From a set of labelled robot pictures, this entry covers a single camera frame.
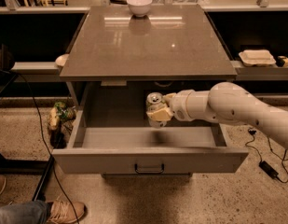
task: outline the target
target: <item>cable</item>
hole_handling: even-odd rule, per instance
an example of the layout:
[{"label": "cable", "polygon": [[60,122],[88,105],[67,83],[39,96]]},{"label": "cable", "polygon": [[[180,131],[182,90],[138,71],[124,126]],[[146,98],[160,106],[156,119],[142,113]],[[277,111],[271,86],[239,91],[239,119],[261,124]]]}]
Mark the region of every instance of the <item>cable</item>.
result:
[{"label": "cable", "polygon": [[276,178],[278,181],[280,181],[281,183],[288,183],[288,171],[286,169],[286,167],[284,166],[284,162],[285,161],[288,161],[288,159],[285,159],[286,157],[286,153],[287,153],[287,150],[285,149],[284,150],[284,155],[283,155],[283,158],[281,158],[277,153],[275,153],[272,149],[272,146],[271,146],[271,143],[270,143],[270,140],[269,140],[269,137],[267,136],[267,142],[268,142],[268,145],[269,145],[269,148],[270,148],[270,151],[275,155],[277,156],[279,159],[281,159],[281,166],[282,168],[284,169],[284,171],[286,172],[287,174],[287,180],[286,181],[283,181],[281,180],[279,177],[278,177],[278,173],[265,161],[263,161],[262,159],[262,156],[260,154],[260,152],[258,151],[258,149],[256,147],[253,147],[253,146],[249,146],[248,144],[252,143],[254,140],[255,140],[255,134],[256,134],[256,131],[253,130],[252,128],[249,128],[248,129],[248,133],[249,135],[251,135],[253,137],[253,140],[252,141],[249,141],[245,144],[246,147],[251,147],[253,149],[255,149],[260,157],[260,162],[259,162],[259,166],[272,178]]},{"label": "cable", "polygon": [[[19,75],[20,77],[22,77],[22,79],[23,79],[24,82],[27,84],[27,86],[28,86],[28,88],[29,88],[29,90],[30,90],[32,99],[33,99],[33,101],[34,101],[34,106],[35,106],[35,108],[36,108],[36,110],[37,110],[37,113],[38,113],[38,116],[39,116],[40,131],[41,131],[42,141],[43,141],[45,147],[46,147],[47,150],[48,150],[49,156],[52,157],[52,154],[51,154],[51,152],[50,152],[50,150],[49,150],[48,144],[47,144],[47,142],[45,141],[45,138],[44,138],[44,132],[43,132],[43,126],[42,126],[42,117],[41,117],[41,113],[40,113],[39,106],[38,106],[38,104],[37,104],[37,102],[36,102],[36,100],[35,100],[35,98],[34,98],[33,90],[32,90],[32,88],[31,88],[29,82],[26,80],[26,78],[25,78],[22,74],[19,74],[19,73],[18,73],[18,75]],[[56,178],[56,180],[57,180],[57,183],[58,183],[60,189],[62,190],[62,193],[65,195],[66,199],[68,200],[68,202],[69,202],[69,203],[71,204],[71,206],[73,207],[73,210],[74,210],[74,212],[75,212],[76,222],[77,222],[77,224],[79,224],[79,220],[78,220],[78,216],[77,216],[75,207],[73,206],[73,203],[71,202],[71,200],[70,200],[70,198],[68,197],[67,193],[64,191],[64,189],[63,189],[63,187],[62,187],[62,185],[61,185],[61,183],[60,183],[60,181],[59,181],[59,178],[57,177],[57,174],[56,174],[56,170],[55,170],[55,166],[54,166],[54,165],[52,166],[52,169],[53,169],[53,174],[54,174],[54,176],[55,176],[55,178]]]},{"label": "cable", "polygon": [[262,162],[262,161],[263,161],[262,155],[260,154],[260,152],[258,151],[258,149],[257,149],[256,147],[249,146],[249,144],[252,143],[252,142],[254,142],[254,140],[255,140],[256,131],[253,130],[253,128],[249,128],[249,129],[248,129],[248,133],[249,133],[249,135],[251,135],[251,136],[253,137],[253,140],[247,142],[247,143],[245,144],[245,146],[246,146],[246,147],[251,147],[251,148],[253,148],[253,149],[257,152],[257,154],[258,154],[258,156],[259,156],[259,158],[260,158],[260,160],[261,160],[260,162]]},{"label": "cable", "polygon": [[268,146],[270,147],[270,151],[276,156],[278,157],[280,160],[282,160],[282,157],[279,156],[277,153],[275,153],[272,149],[272,146],[271,146],[271,142],[270,142],[270,138],[267,136],[267,142],[268,142]]},{"label": "cable", "polygon": [[280,178],[278,178],[278,177],[276,176],[277,180],[279,180],[281,183],[288,183],[288,171],[287,171],[286,167],[284,166],[284,161],[285,161],[286,153],[287,153],[287,150],[285,149],[285,150],[284,150],[283,158],[282,158],[282,160],[281,160],[281,166],[282,166],[282,168],[284,169],[284,171],[285,171],[286,174],[287,174],[287,180],[286,180],[286,181],[282,181]]}]

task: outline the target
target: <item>white bowl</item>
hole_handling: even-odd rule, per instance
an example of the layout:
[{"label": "white bowl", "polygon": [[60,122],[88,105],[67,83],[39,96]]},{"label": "white bowl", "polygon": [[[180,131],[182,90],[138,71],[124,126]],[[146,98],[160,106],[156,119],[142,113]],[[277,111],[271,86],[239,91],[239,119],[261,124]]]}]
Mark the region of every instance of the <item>white bowl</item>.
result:
[{"label": "white bowl", "polygon": [[128,7],[136,17],[143,17],[151,8],[152,0],[127,0]]}]

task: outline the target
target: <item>drawer handle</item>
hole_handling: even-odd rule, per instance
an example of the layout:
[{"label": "drawer handle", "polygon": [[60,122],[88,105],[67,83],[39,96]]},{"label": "drawer handle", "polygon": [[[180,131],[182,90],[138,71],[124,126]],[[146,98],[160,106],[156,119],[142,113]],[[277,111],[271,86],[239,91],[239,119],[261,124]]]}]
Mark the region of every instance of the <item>drawer handle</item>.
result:
[{"label": "drawer handle", "polygon": [[134,165],[135,172],[139,175],[160,175],[164,172],[164,164],[161,164],[161,169],[159,171],[140,171],[138,170],[137,164]]}]

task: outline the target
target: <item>drawer front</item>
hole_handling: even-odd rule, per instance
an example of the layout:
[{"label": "drawer front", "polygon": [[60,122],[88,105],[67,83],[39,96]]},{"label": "drawer front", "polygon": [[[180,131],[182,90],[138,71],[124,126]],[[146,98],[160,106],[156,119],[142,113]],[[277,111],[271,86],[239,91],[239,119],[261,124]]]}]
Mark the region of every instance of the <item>drawer front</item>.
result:
[{"label": "drawer front", "polygon": [[67,174],[171,175],[234,173],[247,156],[244,148],[173,148],[171,150],[55,150],[54,157]]}]

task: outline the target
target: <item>black cable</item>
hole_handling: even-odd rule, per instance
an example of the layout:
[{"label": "black cable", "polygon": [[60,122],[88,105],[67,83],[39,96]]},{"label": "black cable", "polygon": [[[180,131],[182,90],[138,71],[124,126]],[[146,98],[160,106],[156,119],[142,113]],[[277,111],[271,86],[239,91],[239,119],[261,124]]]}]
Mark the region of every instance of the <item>black cable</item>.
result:
[{"label": "black cable", "polygon": [[271,146],[271,142],[270,142],[270,138],[267,136],[267,142],[268,142],[268,146],[270,147],[270,151],[276,156],[278,157],[280,160],[282,160],[282,157],[279,156],[277,153],[275,153],[272,149],[272,146]]},{"label": "black cable", "polygon": [[282,158],[282,160],[281,160],[281,165],[282,165],[282,168],[284,169],[284,171],[285,171],[286,174],[287,174],[287,180],[286,180],[286,181],[282,181],[280,178],[278,178],[278,177],[276,176],[277,180],[279,180],[281,183],[288,183],[288,171],[287,171],[286,167],[284,166],[284,161],[285,161],[286,152],[287,152],[287,150],[285,149],[285,150],[284,150],[283,158]]},{"label": "black cable", "polygon": [[[256,147],[253,147],[253,146],[249,146],[249,145],[248,145],[248,144],[252,143],[252,142],[255,140],[255,134],[256,134],[256,131],[253,130],[252,128],[249,128],[249,129],[248,129],[248,133],[249,133],[249,135],[251,135],[251,136],[253,137],[253,140],[247,142],[247,143],[245,144],[245,146],[246,146],[246,147],[251,147],[251,148],[255,149],[255,150],[257,151],[259,157],[260,157],[260,160],[261,160],[260,163],[262,163],[262,162],[263,162],[263,160],[262,160],[262,156],[261,156],[260,152],[258,151],[258,149],[257,149]],[[282,182],[282,183],[288,183],[288,171],[287,171],[286,167],[284,166],[284,162],[285,162],[285,161],[288,161],[288,159],[285,159],[285,157],[286,157],[286,153],[287,153],[287,150],[286,150],[286,149],[284,150],[283,158],[281,158],[277,153],[275,153],[275,152],[273,151],[268,136],[267,136],[267,142],[268,142],[268,145],[269,145],[270,151],[271,151],[275,156],[277,156],[278,158],[281,159],[281,166],[282,166],[282,168],[284,169],[284,171],[285,171],[286,174],[287,174],[287,180],[286,180],[286,181],[281,180],[277,175],[275,176],[275,178],[276,178],[277,180],[279,180],[280,182]]]},{"label": "black cable", "polygon": [[[33,101],[34,101],[34,106],[35,106],[35,108],[36,108],[36,110],[37,110],[37,113],[38,113],[38,116],[39,116],[39,120],[40,120],[40,130],[41,130],[42,141],[43,141],[43,143],[45,144],[45,147],[46,147],[47,150],[48,150],[49,156],[52,157],[52,154],[51,154],[51,152],[50,152],[50,150],[49,150],[48,144],[47,144],[47,142],[45,141],[45,138],[44,138],[44,132],[43,132],[43,126],[42,126],[42,117],[41,117],[41,113],[40,113],[39,106],[38,106],[38,104],[37,104],[37,102],[36,102],[36,100],[35,100],[35,98],[34,98],[33,90],[32,90],[32,88],[31,88],[29,82],[26,80],[26,78],[25,78],[22,74],[18,74],[18,75],[23,78],[24,82],[27,84],[27,86],[28,86],[28,88],[29,88],[29,90],[30,90],[32,99],[33,99]],[[58,183],[60,189],[62,190],[62,193],[65,195],[65,197],[67,198],[68,202],[69,202],[69,203],[71,204],[71,206],[73,207],[73,210],[74,210],[74,212],[75,212],[76,221],[77,221],[77,223],[79,224],[79,220],[78,220],[78,216],[77,216],[75,207],[73,206],[73,203],[71,202],[70,198],[68,197],[68,195],[66,194],[66,192],[64,191],[64,189],[62,188],[62,185],[61,185],[61,183],[60,183],[60,181],[59,181],[59,178],[57,177],[57,174],[56,174],[55,166],[54,166],[54,165],[52,166],[52,169],[53,169],[53,174],[54,174],[54,176],[55,176],[55,178],[56,178],[56,180],[57,180],[57,183]]]},{"label": "black cable", "polygon": [[249,144],[252,143],[252,142],[254,142],[254,140],[255,140],[256,131],[254,131],[253,128],[249,128],[249,129],[248,129],[248,134],[253,137],[253,140],[247,142],[247,143],[245,144],[245,146],[246,146],[246,147],[251,147],[251,148],[253,148],[253,149],[257,152],[257,154],[258,154],[258,156],[259,156],[259,158],[260,158],[260,160],[261,160],[260,162],[262,162],[262,161],[263,161],[262,155],[260,154],[260,152],[258,151],[258,149],[257,149],[256,147],[249,146]]}]

